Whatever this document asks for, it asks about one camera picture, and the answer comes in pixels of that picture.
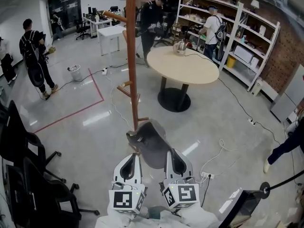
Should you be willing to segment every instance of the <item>coat rack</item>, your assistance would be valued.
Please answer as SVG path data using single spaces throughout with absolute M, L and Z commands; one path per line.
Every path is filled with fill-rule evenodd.
M 104 11 L 103 15 L 110 18 L 119 20 L 126 23 L 127 30 L 123 31 L 123 36 L 127 42 L 128 51 L 128 68 L 129 68 L 129 81 L 124 82 L 121 86 L 117 87 L 118 90 L 123 92 L 126 96 L 131 98 L 132 114 L 134 130 L 137 130 L 138 122 L 148 120 L 148 117 L 138 118 L 138 102 L 140 94 L 137 93 L 136 88 L 136 67 L 135 67 L 135 0 L 126 0 L 126 14 L 128 18 L 124 18 L 117 14 Z

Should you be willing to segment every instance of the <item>black table base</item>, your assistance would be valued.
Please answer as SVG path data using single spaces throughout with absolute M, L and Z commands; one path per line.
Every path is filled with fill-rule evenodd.
M 191 105 L 190 97 L 186 94 L 189 85 L 183 84 L 181 89 L 165 88 L 166 81 L 167 78 L 162 77 L 158 102 L 170 112 L 186 111 Z

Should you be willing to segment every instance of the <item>person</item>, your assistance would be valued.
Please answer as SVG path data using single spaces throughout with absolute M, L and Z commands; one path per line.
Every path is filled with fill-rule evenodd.
M 17 78 L 17 74 L 14 71 L 11 63 L 13 62 L 12 57 L 9 54 L 9 41 L 4 40 L 0 37 L 0 61 L 3 74 L 6 81 L 10 85 L 13 80 Z
M 167 0 L 154 0 L 145 3 L 140 11 L 141 16 L 141 31 L 142 31 L 142 50 L 143 58 L 146 66 L 149 67 L 147 63 L 147 55 L 154 44 L 156 34 L 151 32 L 149 28 L 156 27 L 157 22 L 162 23 L 163 12 L 162 6 Z
M 215 37 L 215 33 L 218 31 L 223 20 L 218 16 L 217 7 L 213 5 L 209 6 L 209 13 L 211 16 L 207 18 L 203 29 L 201 29 L 199 33 L 201 35 L 207 33 L 204 55 L 212 60 L 213 51 L 218 44 L 218 39 Z
M 272 154 L 266 159 L 264 164 L 264 173 L 267 173 L 269 167 L 275 163 L 281 155 L 294 150 L 296 147 L 300 146 L 303 150 L 304 148 L 304 117 L 300 120 L 298 126 L 294 132 L 290 135 L 288 139 L 285 140 L 283 144 L 275 148 Z
M 41 49 L 41 48 L 45 48 L 44 40 L 42 38 L 42 33 L 39 33 L 39 31 L 32 31 L 32 20 L 31 19 L 26 19 L 23 22 L 23 28 L 24 28 L 25 33 L 22 36 L 22 38 L 24 37 L 25 40 L 30 40 L 31 33 L 34 33 L 31 43 L 32 43 L 33 47 L 40 48 L 38 63 L 41 66 L 41 69 L 42 69 L 42 72 L 43 72 L 43 75 L 44 75 L 44 78 L 45 78 L 47 84 L 51 88 L 51 93 L 54 93 L 58 89 L 58 85 L 53 82 L 53 80 L 48 72 L 48 68 L 47 68 L 48 66 L 47 66 L 47 63 L 46 63 L 44 55 L 43 55 L 44 49 Z M 20 48 L 20 53 L 22 55 L 24 55 L 25 43 L 24 43 L 24 40 L 22 40 L 22 38 L 20 39 L 20 42 L 19 42 L 19 48 Z M 46 100 L 50 97 L 50 94 L 46 91 L 46 87 L 44 84 L 41 87 L 39 87 L 39 90 L 42 92 L 42 94 Z
M 62 39 L 62 32 L 61 32 L 61 25 L 62 25 L 62 22 L 61 22 L 61 19 L 58 17 L 58 14 L 56 12 L 53 13 L 53 19 L 55 21 L 55 30 L 56 30 L 56 34 L 58 36 L 58 39 L 57 40 L 60 40 Z

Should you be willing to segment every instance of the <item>white shelving unit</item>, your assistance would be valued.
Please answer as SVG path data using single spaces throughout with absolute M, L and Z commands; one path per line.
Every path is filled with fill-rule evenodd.
M 225 16 L 219 14 L 219 17 L 221 17 L 223 20 L 226 20 L 226 21 L 229 21 L 229 22 L 233 23 L 233 27 L 232 27 L 231 33 L 227 34 L 227 37 L 229 37 L 229 41 L 228 41 L 228 44 L 225 46 L 225 49 L 224 49 L 225 53 L 224 53 L 224 56 L 223 56 L 222 60 L 217 61 L 215 58 L 213 58 L 213 61 L 219 64 L 219 70 L 222 70 L 224 68 L 228 72 L 230 72 L 231 74 L 236 76 L 238 79 L 240 79 L 244 84 L 246 84 L 248 86 L 247 91 L 249 91 L 250 88 L 255 83 L 255 81 L 260 76 L 261 72 L 263 71 L 263 69 L 266 65 L 267 60 L 269 59 L 269 56 L 270 56 L 270 54 L 273 50 L 276 39 L 278 37 L 278 33 L 279 33 L 279 30 L 280 30 L 280 23 L 277 22 L 277 24 L 275 25 L 275 24 L 271 23 L 270 21 L 268 21 L 267 19 L 265 19 L 265 18 L 255 14 L 255 13 L 245 9 L 243 3 L 239 3 L 239 5 L 237 6 L 237 5 L 233 5 L 231 3 L 221 1 L 221 0 L 207 0 L 207 1 L 210 1 L 210 4 L 218 3 L 218 4 L 221 4 L 221 5 L 224 5 L 224 6 L 227 6 L 227 7 L 230 7 L 230 8 L 233 8 L 233 9 L 236 10 L 235 20 L 226 18 Z M 182 8 L 198 10 L 198 11 L 201 11 L 201 12 L 205 12 L 206 14 L 209 14 L 209 11 L 206 10 L 206 9 L 197 8 L 197 7 L 193 6 L 193 4 L 190 4 L 190 5 L 181 4 L 181 0 L 180 0 L 179 8 L 178 8 L 178 16 L 176 18 L 176 23 L 178 23 L 179 19 L 185 19 L 187 21 L 194 22 L 194 23 L 197 23 L 199 25 L 204 24 L 204 23 L 202 23 L 198 20 L 190 19 L 188 17 L 180 15 L 180 10 Z M 256 18 L 257 20 L 265 23 L 267 26 L 269 26 L 271 29 L 273 29 L 274 32 L 273 32 L 273 35 L 272 35 L 271 39 L 268 39 L 268 38 L 262 36 L 258 32 L 252 30 L 250 28 L 250 26 L 248 26 L 244 23 L 241 23 L 240 19 L 242 17 L 242 14 L 248 14 L 249 16 L 252 16 L 252 17 Z M 245 30 L 250 31 L 254 35 L 256 35 L 256 36 L 262 38 L 264 41 L 266 41 L 269 44 L 269 47 L 267 49 L 266 54 L 262 53 L 261 51 L 255 49 L 255 48 L 250 47 L 246 43 L 242 42 L 240 39 L 236 38 L 236 33 L 237 33 L 239 27 L 242 27 Z M 199 35 L 196 34 L 196 33 L 193 33 L 191 31 L 188 31 L 188 33 L 197 37 L 197 38 L 199 38 Z M 260 64 L 260 67 L 252 67 L 249 63 L 246 63 L 244 60 L 242 60 L 241 58 L 234 55 L 234 52 L 231 51 L 233 42 L 237 42 L 239 45 L 245 47 L 246 49 L 252 51 L 255 55 L 257 55 L 257 57 L 260 60 L 262 60 L 261 64 Z M 239 61 L 242 66 L 234 66 L 232 68 L 227 67 L 226 60 L 227 60 L 229 55 L 233 56 L 237 61 Z

